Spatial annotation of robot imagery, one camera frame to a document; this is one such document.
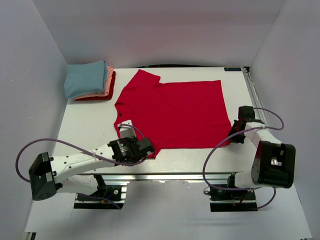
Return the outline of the bright red t shirt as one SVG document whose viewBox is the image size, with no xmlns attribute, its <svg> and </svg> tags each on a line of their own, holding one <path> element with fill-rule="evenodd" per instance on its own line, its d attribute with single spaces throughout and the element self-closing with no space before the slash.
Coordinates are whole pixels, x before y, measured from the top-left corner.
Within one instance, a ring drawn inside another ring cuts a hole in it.
<svg viewBox="0 0 320 240">
<path fill-rule="evenodd" d="M 121 91 L 114 126 L 130 120 L 150 139 L 158 154 L 165 149 L 208 149 L 224 140 L 231 128 L 221 81 L 161 83 L 138 70 Z"/>
</svg>

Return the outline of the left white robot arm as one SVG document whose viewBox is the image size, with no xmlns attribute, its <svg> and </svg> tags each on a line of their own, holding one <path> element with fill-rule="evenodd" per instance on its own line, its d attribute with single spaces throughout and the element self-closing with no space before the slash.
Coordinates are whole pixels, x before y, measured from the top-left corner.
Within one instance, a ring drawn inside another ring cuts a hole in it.
<svg viewBox="0 0 320 240">
<path fill-rule="evenodd" d="M 106 187 L 99 182 L 93 183 L 93 177 L 81 177 L 81 174 L 100 168 L 135 166 L 155 152 L 147 137 L 141 140 L 124 137 L 93 150 L 79 148 L 77 154 L 49 156 L 47 152 L 41 153 L 28 170 L 32 199 L 42 201 L 58 192 L 84 191 L 99 200 L 105 196 Z"/>
</svg>

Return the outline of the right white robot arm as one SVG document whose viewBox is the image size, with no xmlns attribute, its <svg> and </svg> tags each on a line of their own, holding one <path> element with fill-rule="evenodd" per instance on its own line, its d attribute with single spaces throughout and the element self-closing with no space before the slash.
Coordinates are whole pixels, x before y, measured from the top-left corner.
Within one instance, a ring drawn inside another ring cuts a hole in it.
<svg viewBox="0 0 320 240">
<path fill-rule="evenodd" d="M 225 192 L 229 198 L 238 199 L 244 189 L 289 189 L 293 185 L 296 148 L 274 137 L 265 123 L 256 118 L 254 107 L 238 108 L 238 119 L 228 135 L 231 136 L 231 143 L 243 144 L 245 139 L 249 139 L 256 147 L 251 169 L 232 173 L 228 178 Z"/>
</svg>

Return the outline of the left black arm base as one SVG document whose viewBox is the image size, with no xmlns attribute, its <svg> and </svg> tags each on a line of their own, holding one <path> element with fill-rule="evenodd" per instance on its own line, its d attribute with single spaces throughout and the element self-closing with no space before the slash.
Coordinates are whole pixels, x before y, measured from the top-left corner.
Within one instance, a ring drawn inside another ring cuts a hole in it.
<svg viewBox="0 0 320 240">
<path fill-rule="evenodd" d="M 101 175 L 91 175 L 94 177 L 96 187 L 94 192 L 77 194 L 75 198 L 75 209 L 87 210 L 121 210 L 122 186 L 120 184 L 106 184 Z"/>
</svg>

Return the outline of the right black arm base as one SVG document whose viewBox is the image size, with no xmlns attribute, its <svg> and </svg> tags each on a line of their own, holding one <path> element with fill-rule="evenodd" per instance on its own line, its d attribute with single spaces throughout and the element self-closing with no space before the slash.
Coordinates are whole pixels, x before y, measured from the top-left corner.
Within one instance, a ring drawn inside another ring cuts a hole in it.
<svg viewBox="0 0 320 240">
<path fill-rule="evenodd" d="M 231 191 L 205 187 L 203 193 L 209 196 L 212 213 L 256 212 L 258 210 L 254 192 Z"/>
</svg>

